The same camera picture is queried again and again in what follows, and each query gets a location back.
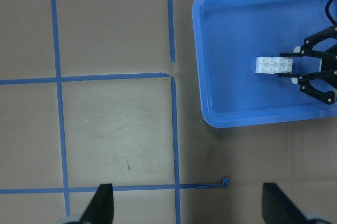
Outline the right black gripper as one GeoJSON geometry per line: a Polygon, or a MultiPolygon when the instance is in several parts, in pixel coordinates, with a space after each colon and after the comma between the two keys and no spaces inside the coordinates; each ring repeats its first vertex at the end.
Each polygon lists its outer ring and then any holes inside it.
{"type": "Polygon", "coordinates": [[[320,71],[309,74],[279,73],[278,77],[295,78],[299,81],[300,91],[328,105],[336,102],[336,92],[322,92],[313,87],[310,82],[323,80],[336,88],[336,45],[326,51],[316,51],[314,46],[329,38],[336,39],[336,26],[332,25],[304,39],[299,52],[280,53],[280,57],[313,57],[321,60],[320,71]]]}

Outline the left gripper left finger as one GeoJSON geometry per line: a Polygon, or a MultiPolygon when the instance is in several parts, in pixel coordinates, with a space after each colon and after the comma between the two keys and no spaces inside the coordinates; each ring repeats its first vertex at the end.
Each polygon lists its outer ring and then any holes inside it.
{"type": "Polygon", "coordinates": [[[112,224],[113,219],[113,186],[100,184],[78,223],[112,224]]]}

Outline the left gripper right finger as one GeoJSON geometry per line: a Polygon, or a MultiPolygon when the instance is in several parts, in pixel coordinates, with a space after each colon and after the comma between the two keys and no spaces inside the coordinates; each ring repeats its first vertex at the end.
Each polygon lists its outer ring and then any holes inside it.
{"type": "Polygon", "coordinates": [[[306,223],[307,218],[276,183],[262,188],[262,217],[265,223],[306,223]]]}

